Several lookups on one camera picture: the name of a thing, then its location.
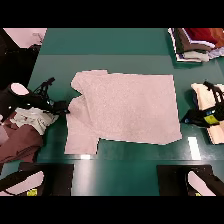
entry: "dark red folded shirt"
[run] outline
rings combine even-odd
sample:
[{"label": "dark red folded shirt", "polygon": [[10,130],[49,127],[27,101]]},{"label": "dark red folded shirt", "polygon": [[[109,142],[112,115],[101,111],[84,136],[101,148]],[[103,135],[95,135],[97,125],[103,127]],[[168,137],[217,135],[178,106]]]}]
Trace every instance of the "dark red folded shirt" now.
[{"label": "dark red folded shirt", "polygon": [[184,28],[192,40],[208,41],[216,44],[218,41],[212,37],[209,28]]}]

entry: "stack of folded clothes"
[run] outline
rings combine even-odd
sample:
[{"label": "stack of folded clothes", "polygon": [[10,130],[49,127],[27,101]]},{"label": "stack of folded clothes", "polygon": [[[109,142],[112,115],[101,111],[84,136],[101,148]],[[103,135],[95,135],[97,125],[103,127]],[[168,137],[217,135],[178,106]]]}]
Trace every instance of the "stack of folded clothes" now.
[{"label": "stack of folded clothes", "polygon": [[207,62],[224,56],[223,28],[169,28],[177,61]]}]

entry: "green table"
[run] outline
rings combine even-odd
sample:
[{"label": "green table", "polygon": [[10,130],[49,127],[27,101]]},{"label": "green table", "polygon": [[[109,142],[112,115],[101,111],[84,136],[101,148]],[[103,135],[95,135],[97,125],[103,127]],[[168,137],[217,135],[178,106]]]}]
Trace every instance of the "green table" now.
[{"label": "green table", "polygon": [[[78,96],[70,87],[75,73],[91,69],[173,74],[179,118],[193,106],[192,83],[224,83],[222,58],[177,63],[167,29],[48,29],[29,88],[55,77],[50,97],[70,102]],[[181,132],[182,140],[165,146],[100,140],[93,160],[79,160],[64,155],[67,126],[60,118],[46,132],[38,162],[74,163],[73,195],[158,195],[157,164],[211,164],[224,181],[223,145],[211,145],[204,129],[181,124]],[[192,161],[188,137],[196,137],[201,161]],[[1,178],[18,163],[6,164]]]}]

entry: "yellow sticker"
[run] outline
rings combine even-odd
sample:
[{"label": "yellow sticker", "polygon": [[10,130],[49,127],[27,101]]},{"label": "yellow sticker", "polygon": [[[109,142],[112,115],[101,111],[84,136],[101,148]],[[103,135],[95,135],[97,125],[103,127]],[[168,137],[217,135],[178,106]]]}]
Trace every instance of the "yellow sticker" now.
[{"label": "yellow sticker", "polygon": [[27,196],[37,196],[37,189],[27,191]]},{"label": "yellow sticker", "polygon": [[216,124],[219,123],[219,121],[213,116],[213,115],[209,115],[204,117],[204,119],[206,120],[207,123],[209,124]]}]

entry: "maroon cloth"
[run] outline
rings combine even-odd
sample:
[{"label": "maroon cloth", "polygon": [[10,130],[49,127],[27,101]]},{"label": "maroon cloth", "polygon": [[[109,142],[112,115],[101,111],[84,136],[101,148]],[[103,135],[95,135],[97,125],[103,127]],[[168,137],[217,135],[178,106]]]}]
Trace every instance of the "maroon cloth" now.
[{"label": "maroon cloth", "polygon": [[10,122],[4,123],[9,139],[0,147],[0,163],[13,160],[33,162],[35,152],[43,145],[42,136],[31,125],[18,128]]},{"label": "maroon cloth", "polygon": [[192,40],[207,41],[216,44],[218,41],[212,37],[209,28],[184,28]]}]

